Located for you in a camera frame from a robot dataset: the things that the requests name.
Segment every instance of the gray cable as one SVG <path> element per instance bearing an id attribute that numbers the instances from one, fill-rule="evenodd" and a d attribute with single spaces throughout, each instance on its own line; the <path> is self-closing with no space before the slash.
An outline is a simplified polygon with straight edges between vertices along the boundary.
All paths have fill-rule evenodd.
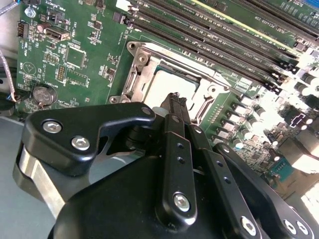
<path id="1" fill-rule="evenodd" d="M 14 89 L 14 84 L 13 84 L 10 68 L 9 68 L 8 62 L 6 61 L 6 59 L 5 59 L 5 57 L 4 57 L 4 55 L 3 55 L 1 50 L 0 50 L 0 61 L 2 61 L 6 77 L 9 80 L 11 99 L 12 99 L 12 101 L 16 102 L 15 96 L 14 96 L 15 89 Z"/>
<path id="2" fill-rule="evenodd" d="M 12 8 L 18 6 L 18 3 L 16 2 L 11 2 L 7 6 L 4 6 L 3 8 L 0 9 L 0 16 L 5 14 L 7 11 L 10 11 Z"/>

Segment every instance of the chip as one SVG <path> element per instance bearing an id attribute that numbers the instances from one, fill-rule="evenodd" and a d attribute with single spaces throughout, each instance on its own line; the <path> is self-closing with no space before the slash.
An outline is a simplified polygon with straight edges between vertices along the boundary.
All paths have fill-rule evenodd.
<path id="1" fill-rule="evenodd" d="M 86 53 L 73 47 L 69 47 L 66 53 L 66 63 L 82 68 L 84 64 Z"/>

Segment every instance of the surface-mount component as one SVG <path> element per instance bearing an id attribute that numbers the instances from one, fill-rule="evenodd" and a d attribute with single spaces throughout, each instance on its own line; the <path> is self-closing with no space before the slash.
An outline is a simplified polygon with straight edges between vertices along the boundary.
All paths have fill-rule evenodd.
<path id="1" fill-rule="evenodd" d="M 77 68 L 82 68 L 86 53 L 73 47 L 69 47 L 66 53 L 66 63 Z"/>
<path id="2" fill-rule="evenodd" d="M 32 91 L 32 97 L 40 107 L 45 107 L 55 103 L 58 95 L 53 87 L 48 85 L 40 85 L 34 87 Z"/>

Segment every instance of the screw hole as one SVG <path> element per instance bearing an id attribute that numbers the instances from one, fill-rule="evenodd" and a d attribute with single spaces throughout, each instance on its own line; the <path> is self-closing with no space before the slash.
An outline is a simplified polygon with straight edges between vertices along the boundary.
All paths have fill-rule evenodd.
<path id="1" fill-rule="evenodd" d="M 184 149 L 184 145 L 182 145 L 181 143 L 178 143 L 177 146 L 180 148 L 180 149 Z"/>
<path id="2" fill-rule="evenodd" d="M 115 104 L 118 100 L 115 97 L 110 98 L 111 103 Z"/>
<path id="3" fill-rule="evenodd" d="M 224 165 L 220 161 L 216 161 L 216 163 L 218 164 L 218 166 L 224 167 Z"/>
<path id="4" fill-rule="evenodd" d="M 231 184 L 231 181 L 229 180 L 229 178 L 224 177 L 224 180 L 225 180 L 226 183 Z"/>
<path id="5" fill-rule="evenodd" d="M 185 164 L 185 160 L 182 157 L 177 157 L 178 162 Z"/>
<path id="6" fill-rule="evenodd" d="M 131 49 L 131 50 L 134 50 L 135 49 L 135 44 L 130 44 L 130 46 L 129 46 L 129 48 Z"/>

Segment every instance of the bolt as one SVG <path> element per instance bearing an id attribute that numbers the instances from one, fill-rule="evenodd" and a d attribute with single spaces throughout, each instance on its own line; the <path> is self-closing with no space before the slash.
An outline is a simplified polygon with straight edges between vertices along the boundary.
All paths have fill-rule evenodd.
<path id="1" fill-rule="evenodd" d="M 175 122 L 179 123 L 179 119 L 178 119 L 177 116 L 172 116 L 172 119 L 173 119 Z"/>
<path id="2" fill-rule="evenodd" d="M 256 227 L 247 217 L 241 217 L 241 225 L 250 235 L 255 236 L 257 234 Z"/>
<path id="3" fill-rule="evenodd" d="M 142 111 L 147 114 L 147 115 L 150 115 L 151 114 L 151 111 L 149 110 L 149 108 L 146 108 L 146 107 L 142 107 Z"/>
<path id="4" fill-rule="evenodd" d="M 221 146 L 222 149 L 226 152 L 226 153 L 229 153 L 229 148 L 227 148 L 225 145 Z"/>
<path id="5" fill-rule="evenodd" d="M 200 127 L 195 126 L 195 127 L 194 127 L 194 130 L 195 130 L 197 133 L 201 133 Z"/>
<path id="6" fill-rule="evenodd" d="M 308 235 L 309 232 L 307 230 L 307 228 L 304 226 L 304 224 L 302 224 L 301 222 L 297 221 L 297 225 L 299 227 L 299 229 L 305 234 Z"/>
<path id="7" fill-rule="evenodd" d="M 297 230 L 296 228 L 288 221 L 288 220 L 284 220 L 285 226 L 286 228 L 294 235 L 297 234 Z"/>
<path id="8" fill-rule="evenodd" d="M 36 17 L 36 12 L 33 8 L 31 7 L 27 7 L 25 10 L 24 10 L 24 13 L 26 16 L 30 17 L 30 18 L 35 18 Z"/>
<path id="9" fill-rule="evenodd" d="M 47 121 L 43 124 L 43 129 L 49 133 L 59 133 L 62 130 L 62 126 L 54 121 Z"/>
<path id="10" fill-rule="evenodd" d="M 77 136 L 72 139 L 71 144 L 74 148 L 85 151 L 90 147 L 90 142 L 82 136 Z"/>
<path id="11" fill-rule="evenodd" d="M 174 195 L 174 203 L 182 212 L 187 212 L 190 209 L 190 204 L 183 194 L 177 193 Z"/>

